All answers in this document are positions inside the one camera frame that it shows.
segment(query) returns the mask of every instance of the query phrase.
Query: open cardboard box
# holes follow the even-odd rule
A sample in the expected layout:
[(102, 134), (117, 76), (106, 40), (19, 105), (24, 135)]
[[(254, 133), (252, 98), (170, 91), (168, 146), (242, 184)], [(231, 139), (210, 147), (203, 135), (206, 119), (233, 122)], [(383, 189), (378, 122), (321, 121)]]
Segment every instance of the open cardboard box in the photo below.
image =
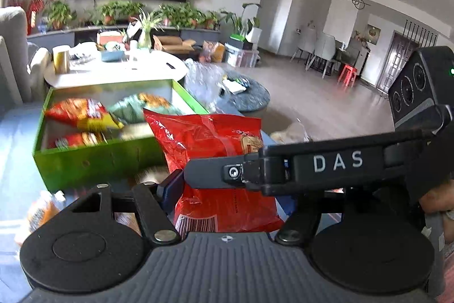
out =
[[(207, 111), (176, 81), (155, 80), (51, 89), (43, 110), (67, 98), (91, 98), (109, 107), (137, 93), (151, 93), (167, 99), (184, 114)], [(141, 170), (165, 164), (163, 152), (150, 130), (149, 136), (111, 139), (92, 147), (48, 149), (59, 137), (81, 130), (61, 124), (41, 114), (33, 157), (47, 189), (56, 192), (134, 176)]]

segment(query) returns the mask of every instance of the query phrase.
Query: barcode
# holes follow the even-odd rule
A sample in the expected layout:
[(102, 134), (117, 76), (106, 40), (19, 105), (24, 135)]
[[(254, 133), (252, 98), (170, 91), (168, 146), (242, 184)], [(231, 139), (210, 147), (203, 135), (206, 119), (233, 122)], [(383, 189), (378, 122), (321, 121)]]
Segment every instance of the barcode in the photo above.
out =
[(191, 231), (199, 233), (216, 233), (217, 216), (214, 215), (208, 218), (193, 218), (180, 214), (176, 220), (175, 228), (183, 239)]

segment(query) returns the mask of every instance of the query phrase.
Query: picture frame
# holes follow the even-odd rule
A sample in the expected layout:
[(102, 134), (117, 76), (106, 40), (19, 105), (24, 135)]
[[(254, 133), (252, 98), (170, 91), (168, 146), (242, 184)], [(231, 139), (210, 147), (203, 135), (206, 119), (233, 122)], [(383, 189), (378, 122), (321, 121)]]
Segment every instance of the picture frame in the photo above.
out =
[(367, 25), (364, 37), (366, 38), (367, 42), (377, 45), (378, 38), (380, 37), (380, 32), (381, 30), (379, 28), (376, 28), (372, 25)]

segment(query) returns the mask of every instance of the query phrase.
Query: green snack bag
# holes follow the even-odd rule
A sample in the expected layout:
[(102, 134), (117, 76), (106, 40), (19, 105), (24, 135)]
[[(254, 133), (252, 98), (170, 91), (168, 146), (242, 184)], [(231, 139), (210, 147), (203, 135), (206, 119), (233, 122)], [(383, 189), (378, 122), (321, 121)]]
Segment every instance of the green snack bag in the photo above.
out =
[(140, 93), (131, 95), (115, 103), (108, 109), (119, 120), (126, 124), (145, 122), (144, 108), (164, 115), (182, 116), (182, 112), (172, 106), (167, 99), (153, 94)]

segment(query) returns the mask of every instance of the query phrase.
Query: white coffee table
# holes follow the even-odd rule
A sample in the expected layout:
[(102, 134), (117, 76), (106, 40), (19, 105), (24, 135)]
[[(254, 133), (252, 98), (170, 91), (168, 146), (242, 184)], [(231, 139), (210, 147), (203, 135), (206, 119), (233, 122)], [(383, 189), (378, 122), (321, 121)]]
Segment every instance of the white coffee table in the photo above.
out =
[(175, 80), (186, 76), (188, 68), (181, 59), (172, 54), (151, 51), (126, 52), (127, 57), (133, 55), (136, 62), (102, 62), (101, 54), (85, 64), (71, 66), (66, 74), (55, 74), (54, 64), (50, 63), (44, 78), (52, 87), (79, 87), (108, 83), (125, 83), (147, 80)]

